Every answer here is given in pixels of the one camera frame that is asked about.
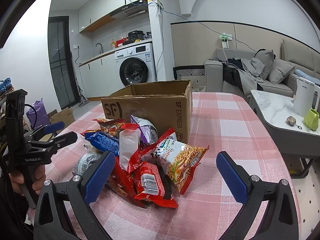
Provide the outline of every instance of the metal screw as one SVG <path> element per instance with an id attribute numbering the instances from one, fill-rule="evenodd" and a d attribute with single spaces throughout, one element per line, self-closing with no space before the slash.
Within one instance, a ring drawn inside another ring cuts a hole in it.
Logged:
<path id="1" fill-rule="evenodd" d="M 286 179 L 281 179 L 281 183 L 285 186 L 289 184 L 289 182 Z"/>
<path id="2" fill-rule="evenodd" d="M 51 183 L 51 181 L 49 179 L 47 179 L 44 181 L 43 185 L 48 186 L 48 185 L 50 185 L 50 183 Z"/>
<path id="3" fill-rule="evenodd" d="M 72 180 L 73 180 L 73 181 L 79 181 L 80 178 L 81 178 L 80 175 L 75 175 L 75 176 L 73 176 Z"/>
<path id="4" fill-rule="evenodd" d="M 251 176 L 251 179 L 252 179 L 253 181 L 255 181 L 255 182 L 257 182 L 257 181 L 260 180 L 259 176 L 257 176 L 257 175 L 252 175 L 252 176 Z"/>

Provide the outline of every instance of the green vase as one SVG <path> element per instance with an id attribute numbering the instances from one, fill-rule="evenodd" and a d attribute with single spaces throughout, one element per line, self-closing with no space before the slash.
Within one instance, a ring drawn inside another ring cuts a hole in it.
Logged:
<path id="1" fill-rule="evenodd" d="M 319 113 L 310 109 L 304 117 L 304 124 L 311 130 L 315 131 L 319 126 Z"/>

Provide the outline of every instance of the checkered tablecloth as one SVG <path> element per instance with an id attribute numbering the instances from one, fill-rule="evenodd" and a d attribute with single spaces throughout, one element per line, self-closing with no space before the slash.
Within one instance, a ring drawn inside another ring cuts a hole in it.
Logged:
<path id="1" fill-rule="evenodd" d="M 63 133 L 98 129 L 94 118 L 104 118 L 102 105 L 76 120 Z M 68 181 L 72 167 L 85 154 L 81 135 L 78 141 L 60 150 L 47 165 L 47 178 L 53 182 Z M 249 175 L 264 181 L 287 179 L 291 185 L 300 223 L 297 196 L 286 165 L 270 135 L 241 97 L 226 93 L 193 93 L 193 112 L 189 144 L 210 149 L 196 168 L 193 181 L 181 196 L 173 193 L 178 209 L 151 205 L 140 208 L 116 194 L 103 189 L 96 203 L 90 206 L 114 240 L 206 240 L 219 239 L 241 208 L 236 203 L 216 167 L 217 153 L 224 150 Z M 267 203 L 259 213 L 246 237 L 254 236 Z M 70 205 L 69 216 L 78 233 L 85 239 Z"/>

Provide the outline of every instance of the human hand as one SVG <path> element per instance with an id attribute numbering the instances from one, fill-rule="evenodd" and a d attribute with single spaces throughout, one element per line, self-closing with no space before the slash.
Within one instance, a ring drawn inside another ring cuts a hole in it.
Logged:
<path id="1" fill-rule="evenodd" d="M 24 183 L 23 174 L 18 170 L 14 170 L 13 172 L 11 172 L 9 174 L 9 176 L 10 176 L 10 179 L 11 179 L 13 190 L 16 193 L 24 196 L 24 194 L 22 193 L 22 191 L 20 189 L 20 184 Z M 35 170 L 35 178 L 36 178 L 36 181 L 32 184 L 32 188 L 39 195 L 40 191 L 41 191 L 41 188 L 43 186 L 43 183 L 44 183 L 44 181 L 46 179 L 45 166 L 44 165 L 41 165 L 38 168 L 36 168 L 36 170 Z"/>

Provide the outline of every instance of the yellow bottle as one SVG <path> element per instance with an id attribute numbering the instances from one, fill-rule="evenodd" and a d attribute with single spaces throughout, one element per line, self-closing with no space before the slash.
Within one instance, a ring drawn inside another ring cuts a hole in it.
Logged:
<path id="1" fill-rule="evenodd" d="M 115 48 L 116 48 L 115 40 L 112 40 L 112 42 L 111 42 L 111 49 L 115 49 Z"/>

